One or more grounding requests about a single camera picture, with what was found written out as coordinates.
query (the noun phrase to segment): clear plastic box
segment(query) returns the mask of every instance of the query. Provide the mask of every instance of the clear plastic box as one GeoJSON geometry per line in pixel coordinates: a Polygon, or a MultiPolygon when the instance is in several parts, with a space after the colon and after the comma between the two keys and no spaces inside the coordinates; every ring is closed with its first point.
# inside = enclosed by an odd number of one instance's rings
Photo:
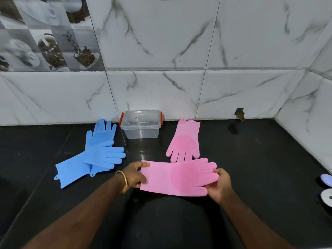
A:
{"type": "Polygon", "coordinates": [[[120,127],[128,139],[157,138],[161,126],[162,112],[158,110],[130,110],[120,119],[120,127]]]}

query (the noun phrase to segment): hand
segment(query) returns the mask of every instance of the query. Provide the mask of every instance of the hand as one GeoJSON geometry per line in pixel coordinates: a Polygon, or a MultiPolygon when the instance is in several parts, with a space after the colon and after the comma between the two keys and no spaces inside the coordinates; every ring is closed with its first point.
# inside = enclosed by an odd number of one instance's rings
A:
{"type": "Polygon", "coordinates": [[[123,170],[130,187],[139,188],[141,183],[147,184],[146,177],[139,170],[141,167],[149,166],[147,162],[132,162],[123,170]]]}
{"type": "Polygon", "coordinates": [[[217,204],[221,204],[233,192],[233,188],[230,176],[224,169],[213,169],[213,172],[219,175],[219,179],[217,182],[206,185],[205,188],[210,198],[216,201],[217,204]]]}

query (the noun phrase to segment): pink silicone glove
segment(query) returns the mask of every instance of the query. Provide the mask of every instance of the pink silicone glove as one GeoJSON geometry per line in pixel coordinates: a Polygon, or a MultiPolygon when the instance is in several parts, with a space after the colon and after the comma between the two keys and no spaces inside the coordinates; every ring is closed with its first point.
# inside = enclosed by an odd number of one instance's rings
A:
{"type": "Polygon", "coordinates": [[[169,145],[166,156],[171,157],[171,162],[191,161],[200,157],[198,145],[198,131],[200,122],[181,119],[175,131],[175,135],[169,145]]]}
{"type": "Polygon", "coordinates": [[[163,193],[180,197],[203,197],[207,195],[207,184],[218,180],[219,175],[213,172],[217,168],[207,158],[189,162],[151,162],[149,167],[141,169],[146,176],[147,184],[141,184],[143,191],[163,193]]]}

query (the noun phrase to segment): black countertop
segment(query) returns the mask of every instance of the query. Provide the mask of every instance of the black countertop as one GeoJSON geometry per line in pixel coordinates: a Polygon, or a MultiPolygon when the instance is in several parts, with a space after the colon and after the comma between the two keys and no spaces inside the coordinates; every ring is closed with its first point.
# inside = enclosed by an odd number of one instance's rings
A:
{"type": "MultiPolygon", "coordinates": [[[[124,146],[127,157],[116,170],[143,159],[169,162],[165,153],[176,125],[165,122],[156,139],[128,140],[118,128],[114,145],[124,146]]],[[[0,179],[4,174],[13,185],[25,184],[26,192],[32,192],[0,242],[1,249],[20,248],[114,175],[115,171],[87,175],[64,189],[53,180],[54,165],[82,152],[86,132],[93,128],[93,124],[0,128],[1,163],[12,167],[4,170],[0,164],[0,179]],[[33,128],[45,133],[31,141],[33,128]],[[8,148],[2,135],[15,139],[15,129],[20,131],[21,145],[8,148]],[[26,160],[11,154],[22,152],[35,163],[28,163],[35,175],[31,183],[24,177],[26,160]]],[[[274,120],[202,121],[199,144],[201,157],[229,172],[235,191],[278,234],[298,248],[332,247],[331,210],[319,197],[325,187],[318,177],[326,170],[274,120]]],[[[243,248],[209,197],[137,189],[113,202],[90,247],[243,248]]]]}

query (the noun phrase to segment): gold bangle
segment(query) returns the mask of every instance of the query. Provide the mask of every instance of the gold bangle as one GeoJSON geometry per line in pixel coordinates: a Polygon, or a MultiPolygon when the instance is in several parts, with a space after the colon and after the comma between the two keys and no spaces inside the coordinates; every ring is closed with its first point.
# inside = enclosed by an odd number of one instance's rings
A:
{"type": "Polygon", "coordinates": [[[123,177],[125,178],[124,180],[125,180],[126,187],[124,188],[125,190],[122,192],[122,194],[124,194],[127,191],[127,177],[121,170],[118,170],[117,172],[115,172],[115,174],[118,174],[118,173],[121,173],[123,175],[123,177]]]}

